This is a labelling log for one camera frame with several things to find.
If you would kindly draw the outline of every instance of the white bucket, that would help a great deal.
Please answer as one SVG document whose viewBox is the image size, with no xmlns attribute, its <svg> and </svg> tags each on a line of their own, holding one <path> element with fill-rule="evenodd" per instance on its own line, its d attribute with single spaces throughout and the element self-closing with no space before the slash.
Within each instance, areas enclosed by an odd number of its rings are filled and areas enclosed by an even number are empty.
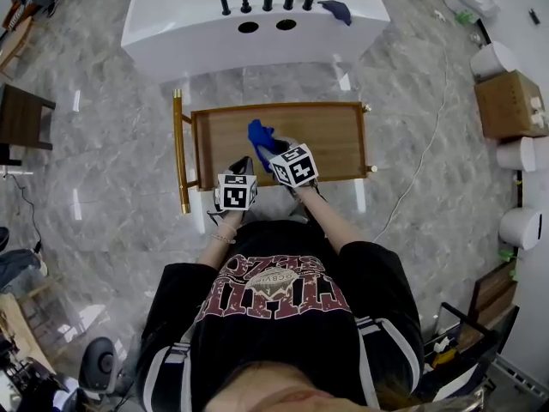
<svg viewBox="0 0 549 412">
<path fill-rule="evenodd" d="M 518 141 L 498 146 L 498 165 L 505 169 L 516 169 L 530 173 L 536 169 L 534 139 L 523 137 Z"/>
<path fill-rule="evenodd" d="M 497 41 L 480 49 L 471 58 L 471 71 L 479 79 L 489 79 L 501 73 L 519 70 L 515 54 Z"/>
<path fill-rule="evenodd" d="M 535 169 L 549 168 L 549 136 L 534 139 Z"/>
<path fill-rule="evenodd" d="M 538 244 L 541 230 L 541 212 L 531 208 L 514 208 L 499 223 L 501 239 L 525 251 Z"/>
</svg>

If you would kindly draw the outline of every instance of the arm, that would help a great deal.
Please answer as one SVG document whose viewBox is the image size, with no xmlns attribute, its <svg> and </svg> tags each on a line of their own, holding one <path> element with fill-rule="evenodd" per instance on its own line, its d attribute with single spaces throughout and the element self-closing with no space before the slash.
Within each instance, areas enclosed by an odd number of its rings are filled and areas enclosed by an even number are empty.
<svg viewBox="0 0 549 412">
<path fill-rule="evenodd" d="M 237 229 L 242 222 L 244 213 L 242 211 L 232 210 L 223 219 L 223 224 L 217 228 L 217 235 L 221 238 L 232 240 L 237 234 Z M 217 271 L 221 268 L 221 261 L 229 250 L 230 244 L 220 239 L 212 238 L 208 242 L 206 249 L 196 261 L 198 264 L 204 264 Z"/>
<path fill-rule="evenodd" d="M 338 255 L 344 245 L 354 241 L 363 241 L 357 230 L 335 212 L 313 188 L 306 186 L 297 188 L 295 191 L 318 221 L 318 224 L 326 233 L 329 243 Z"/>
</svg>

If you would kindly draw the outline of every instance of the black t-shirt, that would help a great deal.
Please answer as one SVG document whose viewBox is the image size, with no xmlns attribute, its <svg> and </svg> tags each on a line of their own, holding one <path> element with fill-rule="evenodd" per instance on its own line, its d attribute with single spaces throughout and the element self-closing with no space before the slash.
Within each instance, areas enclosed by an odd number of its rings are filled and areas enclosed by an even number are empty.
<svg viewBox="0 0 549 412">
<path fill-rule="evenodd" d="M 143 333 L 138 391 L 147 410 L 179 410 L 181 397 L 191 397 L 181 409 L 203 410 L 257 361 L 293 365 L 316 388 L 362 405 L 364 359 L 374 383 L 416 386 L 419 318 L 393 252 L 356 242 L 338 256 L 322 233 L 293 221 L 252 223 L 236 240 L 219 274 L 166 266 Z M 187 356 L 184 373 L 173 363 Z"/>
</svg>

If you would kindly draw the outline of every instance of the wooden tray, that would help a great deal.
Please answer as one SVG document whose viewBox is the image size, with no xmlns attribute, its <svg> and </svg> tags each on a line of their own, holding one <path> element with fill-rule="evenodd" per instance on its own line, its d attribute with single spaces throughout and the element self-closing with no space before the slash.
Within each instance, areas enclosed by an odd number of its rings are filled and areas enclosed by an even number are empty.
<svg viewBox="0 0 549 412">
<path fill-rule="evenodd" d="M 184 213 L 189 212 L 187 188 L 211 191 L 217 174 L 234 161 L 249 155 L 254 162 L 257 184 L 276 185 L 266 173 L 248 140 L 248 124 L 261 119 L 274 128 L 274 136 L 287 136 L 306 143 L 317 164 L 319 181 L 364 179 L 366 165 L 364 113 L 360 102 L 310 102 L 235 106 L 182 113 L 181 90 L 174 91 L 174 130 L 179 190 Z M 196 181 L 186 181 L 182 120 L 192 127 L 195 145 Z"/>
</svg>

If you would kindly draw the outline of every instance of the blue cloth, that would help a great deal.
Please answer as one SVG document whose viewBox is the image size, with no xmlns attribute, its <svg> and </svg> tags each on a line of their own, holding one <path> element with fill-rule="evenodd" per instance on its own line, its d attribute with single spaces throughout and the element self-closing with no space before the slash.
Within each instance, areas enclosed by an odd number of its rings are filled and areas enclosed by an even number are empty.
<svg viewBox="0 0 549 412">
<path fill-rule="evenodd" d="M 268 160 L 261 155 L 257 149 L 257 145 L 263 145 L 263 147 L 267 148 L 269 151 L 275 152 L 277 145 L 275 139 L 273 138 L 274 132 L 274 128 L 264 127 L 261 125 L 261 120 L 259 119 L 254 119 L 248 124 L 248 140 L 250 140 L 251 144 L 254 146 L 257 158 L 263 164 L 263 168 L 265 168 L 265 171 L 268 173 L 272 172 L 271 168 L 268 167 Z"/>
<path fill-rule="evenodd" d="M 334 14 L 335 18 L 344 21 L 346 25 L 351 26 L 351 11 L 346 4 L 336 2 L 335 0 L 326 0 L 325 2 L 319 3 L 323 6 L 323 8 Z"/>
</svg>

